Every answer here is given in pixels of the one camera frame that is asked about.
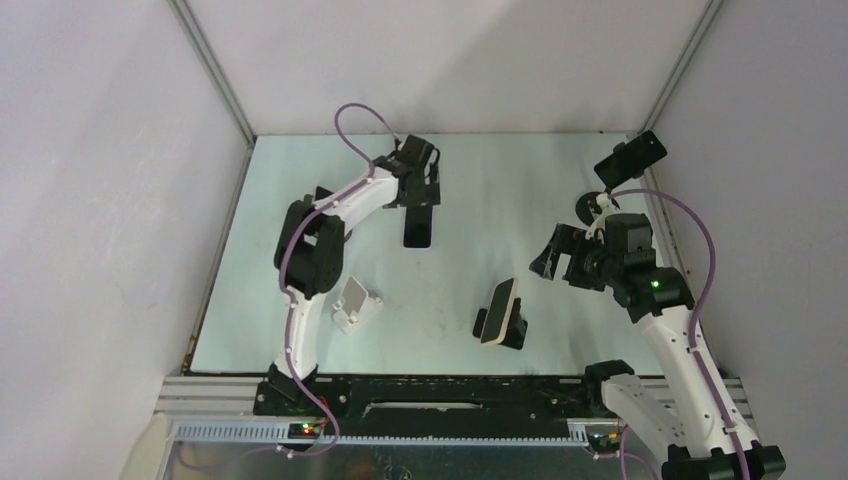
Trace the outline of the phone with lilac case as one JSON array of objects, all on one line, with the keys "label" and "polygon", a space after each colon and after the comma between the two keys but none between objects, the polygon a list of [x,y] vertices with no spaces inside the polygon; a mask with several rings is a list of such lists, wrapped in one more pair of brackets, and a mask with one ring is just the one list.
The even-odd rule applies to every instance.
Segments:
[{"label": "phone with lilac case", "polygon": [[408,207],[404,214],[402,245],[406,249],[428,249],[432,245],[433,207]]}]

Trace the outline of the phone with white case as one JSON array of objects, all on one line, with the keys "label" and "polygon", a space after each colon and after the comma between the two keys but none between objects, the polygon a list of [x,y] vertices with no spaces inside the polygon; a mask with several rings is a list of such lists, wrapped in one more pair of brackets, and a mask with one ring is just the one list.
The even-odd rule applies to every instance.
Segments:
[{"label": "phone with white case", "polygon": [[318,201],[323,200],[325,198],[331,197],[333,194],[334,194],[333,191],[326,189],[324,187],[321,187],[321,186],[317,186],[315,188],[314,201],[318,202]]}]

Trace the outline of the phone with cream case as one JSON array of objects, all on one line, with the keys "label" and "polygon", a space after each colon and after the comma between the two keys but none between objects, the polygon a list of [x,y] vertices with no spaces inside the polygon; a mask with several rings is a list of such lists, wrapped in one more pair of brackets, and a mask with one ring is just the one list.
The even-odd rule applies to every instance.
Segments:
[{"label": "phone with cream case", "polygon": [[480,342],[483,345],[499,344],[506,338],[517,288],[517,278],[496,285],[481,330]]}]

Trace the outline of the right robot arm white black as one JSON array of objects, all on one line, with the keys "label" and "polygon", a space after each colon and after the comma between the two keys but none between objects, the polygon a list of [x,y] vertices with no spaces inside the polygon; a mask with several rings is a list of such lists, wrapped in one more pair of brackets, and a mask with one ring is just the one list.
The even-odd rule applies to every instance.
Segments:
[{"label": "right robot arm white black", "polygon": [[552,279],[563,254],[569,285],[611,288],[656,356],[674,402],[666,408],[624,363],[607,361],[585,370],[585,411],[596,418],[615,413],[660,462],[663,479],[779,478],[782,452],[763,444],[739,412],[692,323],[691,290],[678,270],[657,264],[648,217],[614,213],[587,230],[559,224],[529,268]]}]

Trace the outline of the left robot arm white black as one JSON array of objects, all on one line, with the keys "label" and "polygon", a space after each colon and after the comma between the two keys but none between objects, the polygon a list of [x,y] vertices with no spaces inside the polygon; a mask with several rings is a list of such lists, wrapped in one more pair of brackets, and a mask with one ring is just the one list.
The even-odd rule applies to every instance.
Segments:
[{"label": "left robot arm white black", "polygon": [[440,204],[440,159],[435,145],[409,135],[389,154],[368,160],[365,173],[343,189],[289,206],[273,260],[289,302],[280,352],[267,379],[290,415],[304,416],[316,403],[316,390],[306,380],[317,371],[319,317],[341,277],[347,235],[377,210]]}]

